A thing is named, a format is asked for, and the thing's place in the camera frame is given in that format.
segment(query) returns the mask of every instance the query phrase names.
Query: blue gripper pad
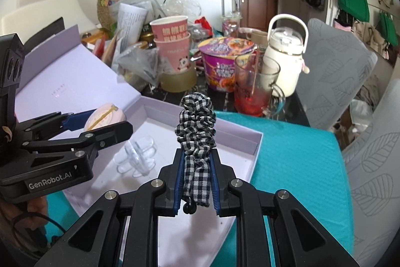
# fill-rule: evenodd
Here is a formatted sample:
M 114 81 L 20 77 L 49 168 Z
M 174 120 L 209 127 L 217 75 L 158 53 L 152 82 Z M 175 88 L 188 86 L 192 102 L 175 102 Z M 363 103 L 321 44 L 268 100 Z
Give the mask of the blue gripper pad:
M 67 117 L 67 119 L 62 123 L 62 126 L 65 130 L 70 130 L 72 132 L 78 129 L 82 129 L 83 127 L 85 127 L 86 121 L 89 119 L 93 112 L 95 112 L 95 110 L 72 114 Z
M 173 197 L 173 212 L 175 215 L 178 214 L 179 208 L 181 208 L 181 199 L 183 191 L 183 173 L 185 168 L 185 151 L 182 149 L 182 154 L 180 156 L 179 168 L 176 174 L 175 182 L 175 192 Z
M 209 153 L 209 170 L 211 175 L 212 201 L 214 203 L 215 212 L 217 213 L 217 215 L 219 215 L 221 210 L 220 192 L 218 186 L 217 173 L 215 171 L 214 158 L 211 152 Z

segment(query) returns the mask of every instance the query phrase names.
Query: gray chair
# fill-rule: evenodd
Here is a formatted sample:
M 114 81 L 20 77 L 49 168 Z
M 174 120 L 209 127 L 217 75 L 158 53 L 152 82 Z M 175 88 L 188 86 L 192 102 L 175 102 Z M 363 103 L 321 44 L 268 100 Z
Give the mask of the gray chair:
M 372 123 L 343 152 L 354 216 L 353 256 L 373 267 L 400 227 L 400 80 L 387 87 Z
M 301 74 L 296 92 L 311 127 L 328 130 L 341 117 L 377 63 L 352 33 L 318 19 L 308 22 L 309 41 L 303 58 L 309 74 Z

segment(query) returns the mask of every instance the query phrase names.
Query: instant noodle cup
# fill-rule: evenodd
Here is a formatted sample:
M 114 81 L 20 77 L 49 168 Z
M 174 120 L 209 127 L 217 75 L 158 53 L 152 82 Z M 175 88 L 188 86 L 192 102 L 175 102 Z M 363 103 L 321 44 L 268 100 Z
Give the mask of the instant noodle cup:
M 156 42 L 177 41 L 188 35 L 188 17 L 184 15 L 154 20 L 150 25 Z
M 238 38 L 212 38 L 199 44 L 205 79 L 209 87 L 221 92 L 235 91 L 235 59 L 253 51 L 254 42 Z

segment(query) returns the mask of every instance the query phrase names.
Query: red liquid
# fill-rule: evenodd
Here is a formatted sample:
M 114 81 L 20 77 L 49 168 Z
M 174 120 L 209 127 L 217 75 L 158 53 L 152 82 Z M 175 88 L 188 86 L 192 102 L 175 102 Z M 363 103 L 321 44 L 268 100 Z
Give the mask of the red liquid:
M 235 108 L 241 114 L 261 117 L 264 110 L 269 107 L 272 92 L 267 93 L 264 89 L 254 89 L 251 96 L 251 87 L 241 88 L 235 86 Z

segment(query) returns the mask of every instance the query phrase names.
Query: white thermos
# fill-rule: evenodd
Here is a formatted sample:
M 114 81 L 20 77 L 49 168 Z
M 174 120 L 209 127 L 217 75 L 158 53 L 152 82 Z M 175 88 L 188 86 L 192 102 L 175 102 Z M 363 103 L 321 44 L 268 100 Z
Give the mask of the white thermos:
M 272 30 L 274 23 L 281 19 L 289 19 L 299 23 L 305 30 L 304 42 L 300 33 L 292 28 L 280 27 Z M 278 62 L 281 70 L 276 84 L 282 89 L 285 97 L 291 96 L 295 91 L 300 73 L 304 72 L 308 74 L 310 72 L 309 68 L 305 66 L 302 57 L 309 40 L 309 30 L 305 23 L 296 16 L 279 14 L 269 23 L 267 38 L 268 47 L 264 54 L 264 62 L 267 63 L 268 61 L 266 57 L 270 57 Z M 267 65 L 263 65 L 262 73 L 268 73 L 267 69 Z

